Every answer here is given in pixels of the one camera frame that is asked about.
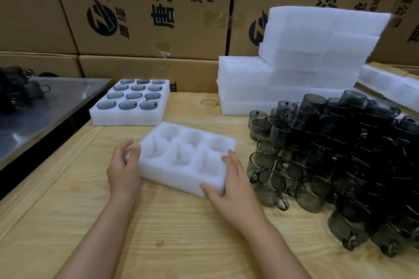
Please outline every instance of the person's arm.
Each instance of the person's arm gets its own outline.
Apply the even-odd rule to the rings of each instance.
[[[124,162],[131,144],[132,139],[115,148],[106,171],[111,191],[109,201],[55,279],[106,279],[113,276],[140,186],[140,147],[131,148],[127,164]]]
[[[213,207],[246,239],[265,278],[309,279],[310,274],[272,225],[246,176],[238,156],[228,150],[224,196],[201,184]]]

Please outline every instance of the forearm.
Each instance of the forearm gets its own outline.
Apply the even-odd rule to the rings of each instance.
[[[269,279],[311,279],[280,232],[271,223],[244,234],[264,275]]]
[[[56,279],[111,278],[128,229],[134,201],[111,198]]]

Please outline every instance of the stack of white foam trays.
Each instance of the stack of white foam trays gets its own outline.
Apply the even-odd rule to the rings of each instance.
[[[90,108],[90,117],[95,126],[155,126],[169,92],[169,80],[123,79]]]
[[[419,112],[419,81],[365,64],[358,83],[400,105]]]
[[[140,142],[141,175],[201,197],[199,184],[207,183],[222,195],[227,166],[221,156],[236,143],[230,137],[162,122]]]
[[[267,113],[305,94],[340,97],[352,89],[391,14],[317,7],[270,9],[259,57],[220,57],[223,115]]]

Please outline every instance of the person's left hand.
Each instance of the person's left hand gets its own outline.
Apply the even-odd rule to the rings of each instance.
[[[126,140],[116,146],[112,159],[106,171],[109,180],[109,188],[112,198],[129,198],[135,200],[139,191],[141,174],[138,160],[141,154],[141,146],[128,148],[133,143],[132,139]],[[129,153],[129,159],[125,163],[125,156]]]

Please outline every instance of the black logo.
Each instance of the black logo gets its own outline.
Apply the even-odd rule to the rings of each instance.
[[[266,15],[264,11],[262,11],[262,17],[259,18],[258,25],[260,28],[265,30],[265,26],[267,23],[268,23],[268,16]],[[253,21],[253,23],[250,25],[249,39],[256,46],[259,46],[259,44],[263,41],[262,33],[260,33],[259,31],[256,31],[256,20]]]
[[[110,36],[113,35],[118,30],[118,21],[117,17],[111,9],[102,5],[98,0],[94,0],[93,11],[104,20],[104,23],[99,19],[94,19],[92,13],[92,7],[87,10],[87,21],[93,30],[97,33]]]

